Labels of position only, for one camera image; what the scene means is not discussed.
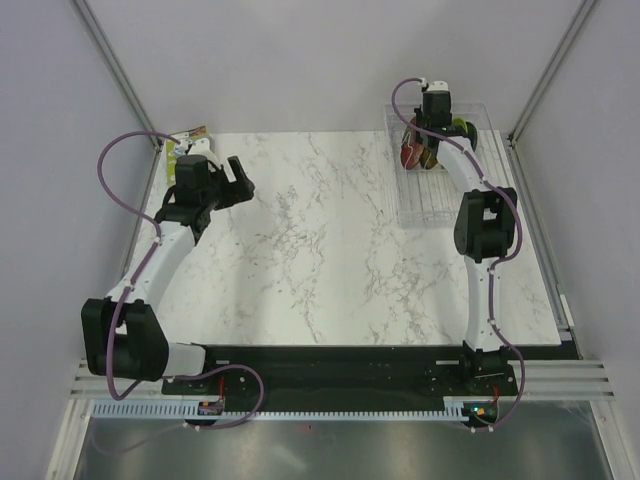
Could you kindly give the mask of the red floral plate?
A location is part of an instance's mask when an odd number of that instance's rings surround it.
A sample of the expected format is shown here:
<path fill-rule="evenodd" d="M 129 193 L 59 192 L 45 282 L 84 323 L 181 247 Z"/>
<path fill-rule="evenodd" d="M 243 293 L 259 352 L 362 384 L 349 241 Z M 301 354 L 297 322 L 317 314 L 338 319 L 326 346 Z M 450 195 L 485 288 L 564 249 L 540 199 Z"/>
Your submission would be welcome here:
<path fill-rule="evenodd" d="M 400 163 L 405 170 L 422 169 L 424 167 L 424 145 L 420 134 L 407 126 L 404 130 L 401 148 Z"/>

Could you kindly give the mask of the yellow patterned plate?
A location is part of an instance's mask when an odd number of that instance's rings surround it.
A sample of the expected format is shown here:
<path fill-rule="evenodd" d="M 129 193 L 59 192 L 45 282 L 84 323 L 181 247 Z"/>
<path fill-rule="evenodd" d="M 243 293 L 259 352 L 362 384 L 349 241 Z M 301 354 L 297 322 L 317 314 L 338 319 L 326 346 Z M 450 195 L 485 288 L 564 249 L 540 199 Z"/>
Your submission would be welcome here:
<path fill-rule="evenodd" d="M 423 145 L 423 151 L 420 156 L 420 165 L 425 170 L 432 170 L 439 165 L 437 158 L 439 143 L 427 143 Z"/>

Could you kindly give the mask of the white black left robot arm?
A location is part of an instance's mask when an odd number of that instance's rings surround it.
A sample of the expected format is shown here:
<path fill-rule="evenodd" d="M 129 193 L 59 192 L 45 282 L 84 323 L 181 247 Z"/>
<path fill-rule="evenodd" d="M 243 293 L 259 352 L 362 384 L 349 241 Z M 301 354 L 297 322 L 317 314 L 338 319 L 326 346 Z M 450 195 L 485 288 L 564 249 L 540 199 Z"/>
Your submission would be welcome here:
<path fill-rule="evenodd" d="M 81 323 L 89 371 L 98 376 L 157 381 L 184 376 L 198 393 L 219 382 L 219 369 L 195 344 L 171 343 L 156 316 L 178 267 L 210 225 L 211 213 L 254 197 L 255 185 L 236 156 L 217 166 L 203 154 L 177 160 L 175 184 L 153 217 L 152 255 L 103 298 L 89 299 Z"/>

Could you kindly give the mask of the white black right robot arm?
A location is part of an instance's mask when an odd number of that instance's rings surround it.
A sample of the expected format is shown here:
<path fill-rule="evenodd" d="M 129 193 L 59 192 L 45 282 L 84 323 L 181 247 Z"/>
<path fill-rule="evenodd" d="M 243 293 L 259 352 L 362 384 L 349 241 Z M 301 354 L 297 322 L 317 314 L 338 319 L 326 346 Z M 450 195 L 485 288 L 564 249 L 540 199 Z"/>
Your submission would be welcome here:
<path fill-rule="evenodd" d="M 422 105 L 415 110 L 416 139 L 435 155 L 462 193 L 453 236 L 465 263 L 469 306 L 457 377 L 465 391 L 477 394 L 508 371 L 498 317 L 501 264 L 508 258 L 518 226 L 512 211 L 517 194 L 512 188 L 490 185 L 476 156 L 478 131 L 473 123 L 453 116 L 445 83 L 421 91 Z"/>

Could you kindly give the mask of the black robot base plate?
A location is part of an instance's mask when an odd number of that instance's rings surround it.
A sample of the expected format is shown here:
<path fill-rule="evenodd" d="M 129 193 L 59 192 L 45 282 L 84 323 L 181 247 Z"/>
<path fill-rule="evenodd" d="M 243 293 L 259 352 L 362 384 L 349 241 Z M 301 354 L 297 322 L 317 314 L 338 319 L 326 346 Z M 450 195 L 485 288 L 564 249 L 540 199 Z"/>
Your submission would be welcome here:
<path fill-rule="evenodd" d="M 420 396 L 417 388 L 411 385 L 411 380 L 417 380 L 418 376 L 426 373 L 426 367 L 431 366 L 437 360 L 453 360 L 459 362 L 462 356 L 461 346 L 365 346 L 365 347 L 348 347 L 348 346 L 214 346 L 208 345 L 205 348 L 205 371 L 211 371 L 217 367 L 223 367 L 222 373 L 216 374 L 207 380 L 213 380 L 207 386 L 219 387 L 218 392 L 223 393 L 224 398 L 224 381 L 228 379 L 227 372 L 244 370 L 250 373 L 255 380 L 253 388 L 249 387 L 249 395 L 241 394 L 239 391 L 232 391 L 232 396 L 237 395 L 241 398 L 254 398 L 256 404 L 261 405 L 262 401 L 272 394 L 265 395 L 265 385 L 261 377 L 259 367 L 267 367 L 268 373 L 293 373 L 294 380 L 302 380 L 303 386 L 319 386 L 316 381 L 306 380 L 307 378 L 321 377 L 331 380 L 356 380 L 364 375 L 365 381 L 367 377 L 373 374 L 380 375 L 383 372 L 383 366 L 391 367 L 390 373 L 403 373 L 409 378 L 405 382 L 401 380 L 401 387 L 409 387 L 405 390 L 402 388 L 400 392 L 376 391 L 364 389 L 360 390 L 329 390 L 329 393 L 338 393 L 340 397 L 354 397 L 356 395 L 363 396 L 372 394 L 376 397 L 389 395 L 400 399 L 413 399 Z M 323 398 L 329 396 L 329 393 L 304 394 L 299 390 L 300 387 L 285 389 L 284 392 L 276 390 L 275 395 L 288 395 L 293 397 L 317 395 Z"/>

